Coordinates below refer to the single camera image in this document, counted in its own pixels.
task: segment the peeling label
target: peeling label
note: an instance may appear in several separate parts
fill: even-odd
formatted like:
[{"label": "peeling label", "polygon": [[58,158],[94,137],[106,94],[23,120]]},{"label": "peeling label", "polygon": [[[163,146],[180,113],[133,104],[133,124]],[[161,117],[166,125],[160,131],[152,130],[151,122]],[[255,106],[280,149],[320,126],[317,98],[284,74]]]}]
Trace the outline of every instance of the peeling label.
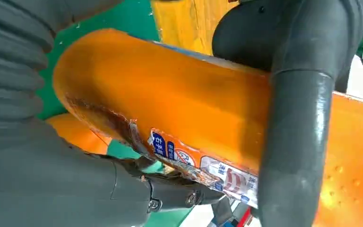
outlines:
[{"label": "peeling label", "polygon": [[138,127],[136,121],[130,121],[129,123],[131,140],[133,141],[133,149],[140,153],[141,155],[145,156],[146,158],[153,159],[151,153],[147,150],[146,146],[141,141],[140,133],[138,131]]},{"label": "peeling label", "polygon": [[207,156],[202,157],[200,168],[222,179],[222,185],[215,184],[215,190],[257,208],[258,177]]},{"label": "peeling label", "polygon": [[226,193],[257,208],[258,178],[206,156],[199,149],[192,148],[163,131],[152,129],[148,143],[157,158],[172,165],[185,178]]}]

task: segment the red symbol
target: red symbol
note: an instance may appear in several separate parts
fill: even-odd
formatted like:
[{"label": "red symbol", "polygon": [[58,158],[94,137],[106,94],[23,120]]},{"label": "red symbol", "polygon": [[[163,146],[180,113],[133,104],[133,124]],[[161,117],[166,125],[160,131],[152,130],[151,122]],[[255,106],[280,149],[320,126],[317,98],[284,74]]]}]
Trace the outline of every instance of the red symbol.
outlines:
[{"label": "red symbol", "polygon": [[226,186],[224,187],[224,189],[236,194],[243,194],[244,191],[247,190],[247,180],[245,179],[245,177],[230,168],[227,169],[225,183]]}]

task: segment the orange painted surface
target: orange painted surface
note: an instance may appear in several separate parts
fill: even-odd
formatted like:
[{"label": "orange painted surface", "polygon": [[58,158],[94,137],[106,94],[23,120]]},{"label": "orange painted surface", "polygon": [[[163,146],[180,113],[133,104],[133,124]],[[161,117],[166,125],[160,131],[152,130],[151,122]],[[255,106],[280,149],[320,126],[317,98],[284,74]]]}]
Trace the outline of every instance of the orange painted surface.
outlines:
[{"label": "orange painted surface", "polygon": [[[133,119],[151,152],[156,128],[258,173],[270,97],[259,70],[223,68],[108,29],[62,55],[54,88],[71,113],[112,137],[128,135]],[[363,226],[363,101],[334,94],[331,114],[314,226]]]},{"label": "orange painted surface", "polygon": [[75,116],[64,113],[47,120],[59,136],[89,153],[105,155],[111,138],[93,132]]}]

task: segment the green floor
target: green floor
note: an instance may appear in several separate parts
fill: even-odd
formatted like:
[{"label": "green floor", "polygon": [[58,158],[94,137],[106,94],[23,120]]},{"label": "green floor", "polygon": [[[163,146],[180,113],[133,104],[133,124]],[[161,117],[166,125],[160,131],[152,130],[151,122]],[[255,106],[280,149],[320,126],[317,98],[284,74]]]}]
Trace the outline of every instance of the green floor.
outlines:
[{"label": "green floor", "polygon": [[[66,112],[52,88],[52,72],[60,55],[73,41],[83,35],[107,27],[116,28],[143,39],[159,40],[149,0],[125,0],[105,13],[61,31],[55,39],[55,48],[48,54],[49,66],[46,70],[41,71],[41,76],[45,80],[45,87],[37,92],[44,101],[43,112],[39,114],[41,119]],[[119,158],[139,156],[132,149],[116,142],[109,145],[108,154]],[[176,227],[189,211],[189,209],[185,209],[153,213],[145,226]]]}]

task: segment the yellow wall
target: yellow wall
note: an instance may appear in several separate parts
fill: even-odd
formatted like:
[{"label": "yellow wall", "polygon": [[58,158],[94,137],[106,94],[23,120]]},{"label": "yellow wall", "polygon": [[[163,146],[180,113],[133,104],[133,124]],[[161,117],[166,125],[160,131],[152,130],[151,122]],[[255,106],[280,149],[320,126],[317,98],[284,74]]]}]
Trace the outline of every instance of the yellow wall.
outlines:
[{"label": "yellow wall", "polygon": [[205,54],[212,54],[212,35],[218,22],[236,5],[227,0],[152,2],[163,43]]}]

